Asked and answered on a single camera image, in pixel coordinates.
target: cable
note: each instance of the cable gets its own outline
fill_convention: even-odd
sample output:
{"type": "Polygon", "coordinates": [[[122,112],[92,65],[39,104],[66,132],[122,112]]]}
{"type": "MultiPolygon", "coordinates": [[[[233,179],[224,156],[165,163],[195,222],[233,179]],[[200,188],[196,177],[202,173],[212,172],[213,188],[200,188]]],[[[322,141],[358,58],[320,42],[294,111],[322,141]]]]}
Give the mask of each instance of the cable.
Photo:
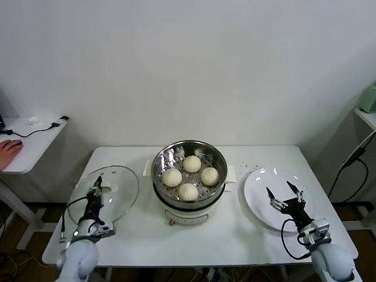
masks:
{"type": "Polygon", "coordinates": [[[174,275],[174,273],[175,273],[175,268],[170,272],[170,274],[167,276],[167,279],[166,279],[166,282],[169,282],[170,281],[170,279],[171,279],[171,277],[172,277],[172,275],[174,275]]]}
{"type": "Polygon", "coordinates": [[[344,200],[343,203],[347,202],[347,201],[351,200],[353,197],[355,197],[355,195],[358,194],[358,192],[363,188],[363,186],[365,185],[365,182],[368,179],[368,174],[369,174],[370,171],[368,170],[367,164],[365,162],[363,162],[361,159],[357,159],[357,161],[360,162],[365,167],[365,177],[364,177],[364,180],[363,180],[361,186],[358,188],[358,190],[356,190],[355,193],[352,194],[349,198],[344,200]]]}
{"type": "Polygon", "coordinates": [[[286,219],[286,220],[283,222],[283,224],[282,224],[282,228],[281,228],[281,239],[282,239],[282,245],[283,245],[283,247],[284,247],[284,250],[286,251],[286,253],[287,253],[290,257],[292,257],[292,258],[295,259],[295,260],[304,260],[304,259],[306,259],[307,257],[309,257],[309,256],[311,255],[310,252],[308,252],[308,253],[306,253],[306,254],[303,254],[301,257],[296,257],[296,256],[292,255],[292,254],[288,251],[288,249],[287,249],[287,247],[286,247],[286,244],[285,244],[285,242],[284,242],[284,238],[283,238],[283,230],[284,230],[284,226],[286,225],[286,223],[287,223],[288,221],[294,221],[294,220],[292,220],[292,219],[286,219]]]}
{"type": "Polygon", "coordinates": [[[365,153],[365,148],[371,143],[371,141],[373,140],[373,138],[375,137],[376,135],[376,130],[375,131],[372,131],[353,151],[352,153],[347,157],[346,161],[343,162],[343,164],[341,165],[336,177],[335,177],[335,180],[330,188],[330,191],[329,191],[329,194],[328,194],[328,197],[331,196],[331,193],[333,192],[333,188],[335,186],[335,184],[337,183],[337,180],[341,174],[341,172],[348,166],[352,165],[356,160],[358,160],[361,155],[363,155],[365,153]]]}
{"type": "Polygon", "coordinates": [[[1,274],[0,275],[0,277],[6,278],[6,280],[1,280],[1,282],[15,281],[15,279],[17,277],[19,277],[22,273],[24,273],[25,270],[30,266],[30,260],[32,258],[31,254],[28,251],[20,251],[19,253],[16,253],[16,254],[13,254],[13,255],[8,255],[6,253],[1,253],[0,256],[3,257],[3,261],[2,261],[2,264],[1,264],[0,268],[4,268],[7,261],[12,262],[13,265],[14,265],[14,268],[12,269],[12,271],[10,273],[6,273],[6,274],[1,274]],[[24,262],[22,262],[20,264],[17,264],[15,262],[15,257],[19,256],[20,254],[27,254],[30,258],[28,258],[27,260],[25,260],[24,262]],[[28,262],[28,264],[21,271],[19,271],[19,266],[21,266],[22,264],[24,264],[26,262],[28,262]]]}
{"type": "Polygon", "coordinates": [[[300,241],[300,240],[299,240],[300,238],[301,238],[300,235],[298,235],[298,237],[296,237],[296,240],[297,240],[298,243],[301,244],[302,246],[310,246],[310,245],[311,245],[310,243],[304,243],[304,242],[300,241]]]}
{"type": "Polygon", "coordinates": [[[77,203],[78,201],[81,201],[81,200],[85,200],[87,199],[87,197],[81,197],[81,198],[78,198],[77,200],[74,200],[72,201],[71,203],[67,204],[66,207],[64,208],[64,211],[63,211],[63,216],[62,216],[62,222],[61,222],[61,233],[65,232],[65,211],[66,209],[71,206],[72,204],[74,203],[77,203]]]}
{"type": "Polygon", "coordinates": [[[2,239],[3,236],[4,236],[5,229],[6,229],[6,218],[5,218],[5,216],[4,216],[4,211],[2,210],[2,207],[0,207],[0,213],[1,213],[1,216],[2,216],[2,218],[3,218],[3,220],[4,220],[4,224],[3,224],[3,226],[2,226],[2,232],[1,232],[1,236],[0,236],[0,241],[1,241],[1,239],[2,239]]]}
{"type": "Polygon", "coordinates": [[[376,135],[376,131],[373,131],[373,133],[375,133],[375,134],[372,135],[372,137],[368,140],[367,144],[364,145],[363,149],[365,149],[365,148],[371,143],[372,139],[375,137],[375,135],[376,135]]]}
{"type": "Polygon", "coordinates": [[[17,135],[17,136],[19,136],[19,137],[26,138],[26,137],[29,137],[30,135],[33,135],[33,134],[36,133],[36,132],[47,131],[47,130],[50,130],[51,128],[54,128],[54,127],[55,127],[54,125],[51,125],[49,128],[36,130],[36,131],[33,131],[33,132],[31,132],[31,133],[29,133],[29,134],[27,134],[27,135],[21,135],[21,134],[18,134],[18,133],[16,133],[16,132],[14,132],[14,131],[13,131],[12,133],[15,134],[15,135],[17,135]]]}
{"type": "Polygon", "coordinates": [[[194,282],[194,279],[196,279],[197,275],[198,275],[198,272],[196,272],[196,274],[193,276],[193,278],[190,282],[194,282]]]}
{"type": "Polygon", "coordinates": [[[56,120],[55,122],[51,123],[51,125],[50,125],[49,128],[39,129],[39,130],[33,131],[33,132],[31,132],[31,133],[29,133],[27,135],[21,135],[19,133],[14,132],[12,129],[0,130],[0,134],[6,134],[6,135],[12,135],[12,134],[14,134],[14,135],[17,135],[19,137],[26,138],[26,137],[29,137],[30,135],[33,135],[36,132],[47,131],[47,130],[50,130],[50,129],[54,128],[54,127],[59,127],[61,124],[63,124],[64,122],[67,122],[68,120],[69,120],[69,117],[62,116],[58,120],[56,120]]]}
{"type": "Polygon", "coordinates": [[[330,188],[330,191],[329,191],[328,197],[330,197],[331,192],[333,192],[334,186],[335,186],[335,184],[337,183],[338,178],[339,178],[341,172],[342,172],[344,169],[345,169],[345,168],[344,168],[343,166],[341,166],[340,170],[339,170],[338,173],[337,173],[337,176],[335,177],[335,180],[334,180],[334,182],[333,182],[333,185],[332,185],[331,188],[330,188]]]}
{"type": "Polygon", "coordinates": [[[369,138],[371,138],[370,139],[370,141],[372,140],[372,138],[373,138],[373,136],[376,134],[376,130],[375,131],[372,131],[355,149],[354,149],[354,151],[352,151],[352,153],[349,155],[349,157],[346,159],[346,161],[344,161],[344,163],[341,165],[341,167],[342,166],[344,166],[349,160],[350,160],[350,158],[353,156],[353,154],[359,149],[359,148],[362,148],[362,149],[365,149],[365,147],[367,147],[368,146],[368,144],[370,143],[370,142],[368,142],[364,147],[362,147],[362,145],[363,145],[363,143],[365,142],[365,141],[367,141],[367,139],[369,139],[369,138]]]}

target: plug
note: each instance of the plug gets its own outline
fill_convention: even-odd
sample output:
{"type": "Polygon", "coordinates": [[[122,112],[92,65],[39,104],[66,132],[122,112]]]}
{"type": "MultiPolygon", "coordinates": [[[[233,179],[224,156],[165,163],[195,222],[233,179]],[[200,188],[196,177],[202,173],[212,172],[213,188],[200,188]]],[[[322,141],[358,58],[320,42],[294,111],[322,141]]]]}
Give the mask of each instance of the plug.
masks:
{"type": "Polygon", "coordinates": [[[359,147],[349,158],[348,160],[342,165],[343,168],[351,166],[357,159],[359,159],[365,153],[365,149],[359,147]]]}

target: white table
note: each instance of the white table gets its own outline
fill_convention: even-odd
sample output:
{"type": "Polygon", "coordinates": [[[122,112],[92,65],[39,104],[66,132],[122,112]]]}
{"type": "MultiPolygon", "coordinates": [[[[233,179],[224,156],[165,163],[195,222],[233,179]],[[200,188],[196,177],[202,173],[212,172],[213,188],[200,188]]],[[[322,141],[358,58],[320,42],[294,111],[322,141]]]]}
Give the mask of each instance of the white table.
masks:
{"type": "MultiPolygon", "coordinates": [[[[14,132],[21,135],[27,135],[35,130],[46,129],[52,122],[56,119],[44,120],[37,125],[28,125],[28,119],[25,117],[4,117],[7,129],[12,129],[14,132]]],[[[52,143],[52,141],[57,137],[60,131],[64,128],[66,122],[61,124],[59,127],[52,128],[48,131],[37,132],[33,135],[22,138],[17,135],[0,135],[0,142],[4,140],[15,140],[21,139],[23,143],[23,148],[20,153],[14,158],[13,162],[1,173],[2,174],[24,174],[29,172],[37,163],[37,161],[44,154],[46,149],[52,143]]],[[[25,204],[9,189],[5,184],[0,182],[0,199],[7,204],[13,212],[6,219],[6,227],[9,226],[10,222],[13,220],[16,214],[21,216],[25,221],[29,223],[26,232],[23,234],[21,240],[17,245],[17,249],[26,249],[32,235],[34,232],[53,232],[56,227],[55,223],[44,223],[41,220],[46,209],[39,209],[36,213],[33,213],[25,204]]]]}
{"type": "Polygon", "coordinates": [[[372,129],[376,130],[376,113],[366,113],[355,108],[354,112],[372,129]]]}
{"type": "MultiPolygon", "coordinates": [[[[130,212],[116,223],[116,235],[97,243],[101,267],[182,267],[244,266],[308,263],[309,258],[295,261],[284,251],[280,232],[256,219],[246,206],[242,189],[249,171],[258,166],[283,167],[299,176],[310,189],[318,206],[317,217],[330,223],[333,243],[347,250],[352,258],[358,251],[337,216],[323,188],[296,146],[224,146],[218,147],[229,165],[236,168],[237,183],[232,192],[224,193],[209,221],[199,226],[170,226],[162,213],[152,188],[152,180],[143,177],[148,159],[159,147],[97,148],[83,176],[103,166],[122,165],[139,177],[140,193],[130,212]]],[[[66,236],[75,229],[68,215],[66,236]]],[[[56,264],[65,244],[59,244],[61,219],[43,254],[43,261],[56,264]]],[[[296,234],[286,236],[286,244],[296,256],[306,252],[297,244],[296,234]]]]}
{"type": "MultiPolygon", "coordinates": [[[[355,108],[354,112],[373,130],[376,131],[376,113],[366,113],[360,110],[359,108],[355,108]]],[[[362,220],[354,220],[354,221],[344,221],[343,224],[345,225],[347,230],[368,230],[370,231],[374,237],[376,238],[376,209],[371,211],[370,213],[368,210],[363,207],[357,207],[359,213],[362,215],[362,220]]]]}

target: electric steamer pot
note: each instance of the electric steamer pot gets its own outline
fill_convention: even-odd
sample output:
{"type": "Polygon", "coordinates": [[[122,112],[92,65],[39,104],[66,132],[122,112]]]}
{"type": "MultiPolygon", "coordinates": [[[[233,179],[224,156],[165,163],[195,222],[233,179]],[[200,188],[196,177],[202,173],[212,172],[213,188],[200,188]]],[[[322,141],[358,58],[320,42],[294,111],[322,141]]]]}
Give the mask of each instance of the electric steamer pot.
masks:
{"type": "Polygon", "coordinates": [[[158,153],[152,163],[152,179],[157,197],[168,207],[182,212],[196,212],[206,209],[218,201],[224,192],[224,181],[227,177],[227,164],[223,155],[212,145],[204,142],[185,140],[173,143],[158,153]],[[183,168],[184,158],[197,156],[202,166],[196,173],[189,173],[183,168]],[[201,172],[207,167],[218,171],[219,181],[215,186],[205,186],[201,182],[201,172]],[[182,182],[176,187],[168,187],[162,177],[167,169],[175,168],[182,174],[182,182]],[[196,201],[179,200],[178,191],[181,185],[191,183],[199,190],[196,201]]]}

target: power cord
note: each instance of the power cord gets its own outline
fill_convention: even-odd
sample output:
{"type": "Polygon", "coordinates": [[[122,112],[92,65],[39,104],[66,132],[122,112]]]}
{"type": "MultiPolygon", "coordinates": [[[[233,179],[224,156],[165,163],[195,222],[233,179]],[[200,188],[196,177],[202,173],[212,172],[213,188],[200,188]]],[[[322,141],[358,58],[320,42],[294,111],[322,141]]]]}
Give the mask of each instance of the power cord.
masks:
{"type": "Polygon", "coordinates": [[[1,241],[1,239],[4,236],[5,229],[6,229],[6,218],[4,216],[4,211],[2,210],[2,207],[0,207],[0,213],[1,213],[2,219],[4,220],[4,223],[3,223],[3,226],[2,226],[2,232],[1,232],[1,236],[0,236],[0,241],[1,241]]]}
{"type": "Polygon", "coordinates": [[[12,135],[12,134],[14,134],[14,135],[17,135],[19,137],[26,138],[26,137],[29,137],[30,135],[33,135],[36,132],[48,131],[48,130],[54,128],[54,127],[59,127],[64,121],[67,121],[67,120],[69,120],[69,117],[62,116],[56,122],[51,123],[51,125],[50,125],[49,128],[39,129],[39,130],[33,131],[33,132],[31,132],[31,133],[29,133],[27,135],[22,135],[22,134],[16,133],[12,129],[0,130],[0,134],[6,134],[6,135],[12,135]]]}
{"type": "Polygon", "coordinates": [[[82,201],[82,200],[86,200],[87,197],[81,197],[81,198],[78,198],[72,202],[70,202],[69,204],[66,205],[66,207],[64,208],[64,211],[63,211],[63,216],[62,216],[62,221],[61,221],[61,233],[63,234],[65,232],[65,211],[68,207],[70,207],[71,205],[73,205],[74,203],[77,203],[79,201],[82,201]]]}
{"type": "Polygon", "coordinates": [[[368,170],[368,166],[367,166],[366,163],[363,162],[361,159],[357,159],[357,161],[360,162],[360,163],[365,167],[365,176],[364,176],[364,180],[363,180],[361,186],[359,186],[358,190],[356,190],[354,194],[352,194],[349,198],[347,198],[347,199],[344,200],[343,202],[347,202],[347,201],[351,200],[353,197],[355,197],[355,196],[358,194],[358,192],[363,188],[363,186],[365,185],[365,182],[366,182],[367,179],[368,179],[368,174],[369,174],[369,172],[370,172],[370,171],[368,170]]]}
{"type": "Polygon", "coordinates": [[[41,264],[38,259],[34,256],[32,256],[28,251],[21,251],[19,253],[13,254],[13,255],[8,255],[6,253],[0,253],[0,258],[1,258],[1,264],[0,268],[4,268],[5,265],[7,264],[8,261],[13,263],[14,268],[12,269],[11,272],[6,273],[6,274],[0,274],[0,279],[4,278],[5,280],[0,280],[1,282],[6,282],[6,281],[15,281],[22,273],[26,271],[27,268],[29,268],[31,260],[35,260],[36,263],[41,266],[41,267],[55,267],[55,266],[46,266],[41,264]],[[24,260],[23,262],[17,264],[16,263],[16,257],[21,255],[21,254],[27,254],[29,256],[28,259],[24,260]],[[27,263],[27,265],[21,270],[20,266],[27,263]]]}
{"type": "Polygon", "coordinates": [[[308,253],[306,253],[306,254],[303,254],[301,257],[296,257],[296,256],[292,255],[292,254],[289,252],[289,250],[287,249],[286,244],[285,244],[285,242],[284,242],[284,238],[283,238],[283,230],[284,230],[284,226],[285,226],[286,223],[289,222],[289,221],[294,221],[294,220],[292,220],[292,219],[286,219],[286,220],[283,222],[283,224],[282,224],[282,228],[281,228],[281,239],[282,239],[282,245],[283,245],[283,247],[284,247],[284,250],[286,251],[286,253],[287,253],[290,257],[292,257],[292,258],[295,259],[295,260],[304,260],[304,259],[306,259],[307,257],[310,257],[310,256],[311,256],[311,253],[310,253],[310,252],[308,252],[308,253]]]}
{"type": "Polygon", "coordinates": [[[365,182],[367,181],[367,178],[368,178],[368,167],[367,165],[360,159],[360,157],[365,153],[365,148],[371,143],[371,141],[373,140],[373,138],[375,137],[376,135],[376,131],[373,131],[372,133],[370,133],[355,149],[354,151],[352,151],[352,153],[349,155],[349,157],[347,158],[347,160],[341,165],[337,175],[335,176],[335,179],[334,179],[334,182],[330,188],[330,191],[329,191],[329,194],[328,194],[328,197],[331,196],[332,192],[333,192],[333,189],[334,189],[334,186],[337,184],[337,181],[338,181],[338,178],[340,177],[340,174],[342,173],[342,171],[346,168],[346,167],[349,167],[351,166],[355,161],[358,161],[360,163],[362,163],[366,169],[366,175],[365,175],[365,179],[362,183],[362,185],[357,189],[357,191],[351,196],[349,197],[348,199],[342,201],[343,203],[344,202],[347,202],[349,200],[351,200],[353,197],[355,197],[355,195],[363,188],[363,186],[365,185],[365,182]]]}

